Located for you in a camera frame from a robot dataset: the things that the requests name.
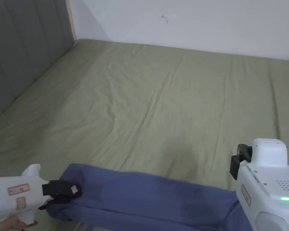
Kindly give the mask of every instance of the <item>gray upholstered headboard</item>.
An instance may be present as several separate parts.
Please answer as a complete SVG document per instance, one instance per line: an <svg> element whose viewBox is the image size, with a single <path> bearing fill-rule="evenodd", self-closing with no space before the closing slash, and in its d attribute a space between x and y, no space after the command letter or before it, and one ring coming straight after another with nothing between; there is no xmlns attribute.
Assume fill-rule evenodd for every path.
<svg viewBox="0 0 289 231"><path fill-rule="evenodd" d="M65 0L0 0L0 114L73 43Z"/></svg>

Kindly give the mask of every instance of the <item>blue cloth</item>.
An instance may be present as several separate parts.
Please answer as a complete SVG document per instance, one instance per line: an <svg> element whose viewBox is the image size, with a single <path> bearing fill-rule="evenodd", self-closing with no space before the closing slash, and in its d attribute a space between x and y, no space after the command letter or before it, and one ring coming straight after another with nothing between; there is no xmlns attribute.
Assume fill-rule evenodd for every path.
<svg viewBox="0 0 289 231"><path fill-rule="evenodd" d="M71 164L82 195L47 207L61 220L114 231L252 231L235 192L137 172Z"/></svg>

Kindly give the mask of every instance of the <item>finger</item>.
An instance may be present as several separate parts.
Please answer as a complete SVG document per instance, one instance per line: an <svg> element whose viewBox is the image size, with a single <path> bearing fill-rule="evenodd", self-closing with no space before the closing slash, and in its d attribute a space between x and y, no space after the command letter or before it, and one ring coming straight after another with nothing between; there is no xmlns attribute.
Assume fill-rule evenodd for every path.
<svg viewBox="0 0 289 231"><path fill-rule="evenodd" d="M28 228L28 225L25 222L17 220L16 222L14 222L12 229L13 230L23 230L25 228Z"/></svg>
<svg viewBox="0 0 289 231"><path fill-rule="evenodd" d="M17 230L22 230L28 227L26 223L19 224L19 222L23 223L18 219L18 217L11 216L0 222L0 231L15 229L15 227L18 228L18 226L19 229Z"/></svg>
<svg viewBox="0 0 289 231"><path fill-rule="evenodd" d="M37 222L37 221L34 221L34 223L28 225L28 227L30 228L30 227L36 226L37 224L38 224L38 222Z"/></svg>

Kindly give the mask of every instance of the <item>bed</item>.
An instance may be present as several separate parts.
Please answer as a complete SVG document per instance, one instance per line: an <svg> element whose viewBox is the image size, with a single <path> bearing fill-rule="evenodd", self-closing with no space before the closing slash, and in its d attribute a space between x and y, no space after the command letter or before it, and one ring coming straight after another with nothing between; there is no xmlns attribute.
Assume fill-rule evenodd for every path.
<svg viewBox="0 0 289 231"><path fill-rule="evenodd" d="M0 9L2 3L12 9L2 18L13 18L11 30L17 29L19 44L31 46L32 56L27 52L30 63L24 65L15 59L21 57L15 45L0 57L0 79L6 78L1 85L12 88L0 87L0 177L40 163L41 177L53 180L70 163L82 163L233 190L230 157L239 143L255 138L283 140L289 162L289 61L74 42L64 1L22 1L21 8L0 1ZM37 10L30 15L32 7ZM19 14L24 9L27 17L38 15L48 62L45 50L27 39L33 34L22 26L27 26ZM57 27L42 17L49 9ZM9 36L7 30L0 31L1 39ZM33 61L38 71L28 71ZM91 230L54 220L45 211L36 218L40 225L32 230Z"/></svg>

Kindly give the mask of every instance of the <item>fitted sheet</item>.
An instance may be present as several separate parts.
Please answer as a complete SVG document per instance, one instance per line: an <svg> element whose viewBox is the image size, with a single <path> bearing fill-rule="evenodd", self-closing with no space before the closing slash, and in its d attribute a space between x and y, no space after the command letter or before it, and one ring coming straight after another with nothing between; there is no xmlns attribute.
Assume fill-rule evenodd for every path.
<svg viewBox="0 0 289 231"><path fill-rule="evenodd" d="M255 138L283 140L289 162L289 61L78 40L0 116L0 177L80 163L234 190L230 157Z"/></svg>

